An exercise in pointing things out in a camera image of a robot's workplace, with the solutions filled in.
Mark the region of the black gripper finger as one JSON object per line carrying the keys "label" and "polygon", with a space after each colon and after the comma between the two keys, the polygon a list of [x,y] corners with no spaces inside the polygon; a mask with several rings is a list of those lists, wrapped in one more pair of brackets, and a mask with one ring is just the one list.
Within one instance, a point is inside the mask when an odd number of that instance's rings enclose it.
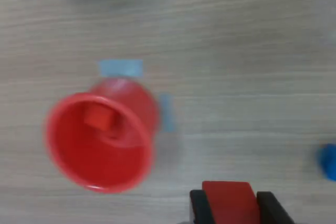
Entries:
{"label": "black gripper finger", "polygon": [[190,223],[215,224],[212,210],[204,190],[190,191]]}
{"label": "black gripper finger", "polygon": [[258,191],[257,202],[261,224],[295,224],[272,192]]}

